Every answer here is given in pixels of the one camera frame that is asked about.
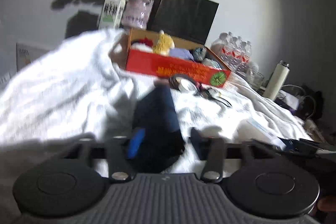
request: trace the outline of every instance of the bag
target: bag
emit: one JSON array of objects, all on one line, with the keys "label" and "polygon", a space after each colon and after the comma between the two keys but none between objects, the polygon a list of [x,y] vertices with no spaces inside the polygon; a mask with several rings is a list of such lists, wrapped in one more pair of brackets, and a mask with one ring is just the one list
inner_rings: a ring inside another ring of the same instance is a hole
[{"label": "bag", "polygon": [[137,104],[133,116],[134,136],[127,158],[140,173],[160,173],[184,152],[184,140],[170,87],[158,85]]},{"label": "bag", "polygon": [[210,0],[161,0],[148,29],[204,45],[218,5]]}]

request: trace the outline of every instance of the cardboard box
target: cardboard box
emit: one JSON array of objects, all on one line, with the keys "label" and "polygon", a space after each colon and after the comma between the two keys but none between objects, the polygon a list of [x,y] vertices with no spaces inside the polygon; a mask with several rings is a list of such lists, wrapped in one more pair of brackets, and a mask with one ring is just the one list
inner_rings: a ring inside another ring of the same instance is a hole
[{"label": "cardboard box", "polygon": [[212,68],[193,61],[183,60],[181,58],[142,52],[131,48],[132,41],[145,37],[156,43],[159,34],[157,32],[140,29],[130,30],[127,47],[126,70],[147,75],[155,75],[161,78],[169,78],[172,75],[181,73],[188,75],[197,82],[201,82],[206,85],[213,85],[219,88],[224,85],[226,79],[231,73],[230,69],[210,49],[201,44],[182,38],[172,37],[176,48],[191,50],[198,47],[205,47],[207,49],[206,58],[217,61],[221,69]]}]

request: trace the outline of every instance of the blue object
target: blue object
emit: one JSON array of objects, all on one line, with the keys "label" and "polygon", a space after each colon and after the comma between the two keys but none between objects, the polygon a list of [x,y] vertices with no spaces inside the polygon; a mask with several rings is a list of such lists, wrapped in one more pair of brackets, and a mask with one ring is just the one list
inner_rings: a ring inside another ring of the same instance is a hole
[{"label": "blue object", "polygon": [[127,158],[133,159],[138,153],[139,147],[145,137],[145,129],[140,128],[136,131],[133,138],[129,141],[128,150],[127,150]]}]

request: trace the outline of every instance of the purple cloth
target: purple cloth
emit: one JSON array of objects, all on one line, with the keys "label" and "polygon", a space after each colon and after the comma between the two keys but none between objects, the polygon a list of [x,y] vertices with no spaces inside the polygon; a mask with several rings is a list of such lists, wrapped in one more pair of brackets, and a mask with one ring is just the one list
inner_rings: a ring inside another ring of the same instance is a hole
[{"label": "purple cloth", "polygon": [[169,51],[169,56],[194,61],[193,55],[185,48],[172,48]]}]

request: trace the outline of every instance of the ribbed rubber surface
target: ribbed rubber surface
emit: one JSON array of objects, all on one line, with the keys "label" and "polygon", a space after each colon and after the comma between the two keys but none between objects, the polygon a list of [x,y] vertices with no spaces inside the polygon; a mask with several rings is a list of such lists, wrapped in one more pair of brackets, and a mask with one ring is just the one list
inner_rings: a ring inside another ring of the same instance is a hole
[{"label": "ribbed rubber surface", "polygon": [[291,220],[262,219],[236,208],[218,185],[204,184],[194,174],[138,174],[132,182],[114,184],[93,208],[63,219],[23,216],[17,224],[246,224],[317,223],[304,216]]}]

